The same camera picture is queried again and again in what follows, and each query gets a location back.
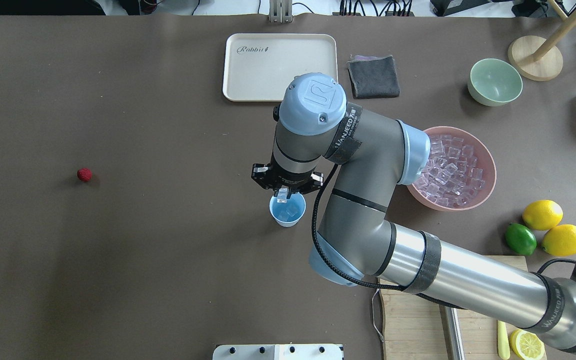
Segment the lime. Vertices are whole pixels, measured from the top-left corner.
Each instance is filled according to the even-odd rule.
[[[537,248],[535,234],[520,223],[511,223],[505,230],[505,242],[519,255],[532,255]]]
[[[553,256],[575,255],[576,226],[565,224],[551,228],[543,236],[541,247]]]
[[[546,353],[544,342],[537,335],[519,328],[510,335],[510,348],[522,360],[540,360]]]
[[[564,211],[552,200],[539,200],[526,206],[521,217],[528,228],[550,230],[562,221]]]

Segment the velcro strap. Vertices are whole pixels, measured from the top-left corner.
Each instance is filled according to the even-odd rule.
[[[324,158],[338,165],[343,165],[355,154],[362,145],[361,141],[353,138],[362,116],[362,107],[346,102],[345,115],[336,127],[333,141],[330,143]]]
[[[403,292],[409,294],[419,294],[425,292],[430,287],[430,284],[435,281],[437,272],[439,271],[439,262],[442,259],[442,242],[439,237],[429,234],[425,231],[420,231],[423,235],[425,242],[425,250],[423,251],[423,260],[419,271],[414,276],[414,279]]]
[[[546,312],[543,317],[530,327],[524,327],[530,333],[546,333],[550,331],[562,318],[562,313],[564,312],[564,306],[566,305],[566,300],[564,297],[564,292],[562,286],[551,279],[550,277],[543,276],[541,273],[533,272],[537,278],[540,278],[544,286],[546,286],[546,294],[548,297],[548,304],[546,305]]]

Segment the green bowl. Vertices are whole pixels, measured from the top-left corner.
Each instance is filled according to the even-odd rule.
[[[482,59],[470,69],[468,92],[478,103],[498,107],[522,93],[524,84],[517,70],[500,59]]]

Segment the pink bowl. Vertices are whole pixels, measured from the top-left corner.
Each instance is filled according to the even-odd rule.
[[[474,148],[474,155],[477,157],[477,168],[483,169],[482,179],[486,182],[483,189],[481,189],[477,196],[471,201],[471,203],[464,207],[445,207],[431,202],[425,198],[414,184],[408,185],[407,188],[412,194],[413,198],[417,199],[419,203],[422,203],[426,207],[434,210],[439,210],[440,212],[462,212],[463,210],[469,210],[478,207],[484,201],[486,201],[492,191],[495,189],[495,184],[497,182],[497,167],[495,166],[495,161],[490,154],[486,145],[484,145],[477,137],[472,135],[470,132],[458,129],[452,126],[435,126],[429,129],[423,130],[428,136],[432,135],[451,135],[453,137],[463,138],[464,144],[470,144]]]

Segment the yellow knife handle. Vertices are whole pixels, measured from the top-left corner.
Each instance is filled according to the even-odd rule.
[[[510,359],[510,346],[508,344],[506,323],[499,320],[496,321],[496,353],[498,353],[499,358],[503,360]]]

